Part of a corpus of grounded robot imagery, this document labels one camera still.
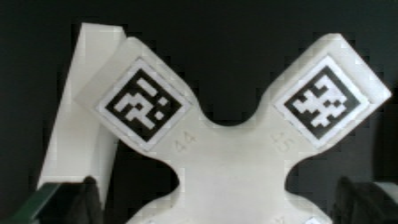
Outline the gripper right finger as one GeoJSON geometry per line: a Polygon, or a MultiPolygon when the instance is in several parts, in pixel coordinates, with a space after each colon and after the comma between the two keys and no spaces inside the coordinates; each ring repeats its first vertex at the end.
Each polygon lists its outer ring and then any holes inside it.
{"type": "Polygon", "coordinates": [[[398,184],[340,179],[332,224],[398,224],[398,184]]]}

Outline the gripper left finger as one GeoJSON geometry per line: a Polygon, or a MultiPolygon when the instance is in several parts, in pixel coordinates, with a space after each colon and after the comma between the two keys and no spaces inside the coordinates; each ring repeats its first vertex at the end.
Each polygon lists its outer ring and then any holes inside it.
{"type": "Polygon", "coordinates": [[[7,224],[103,224],[98,183],[46,182],[32,194],[7,224]]]}

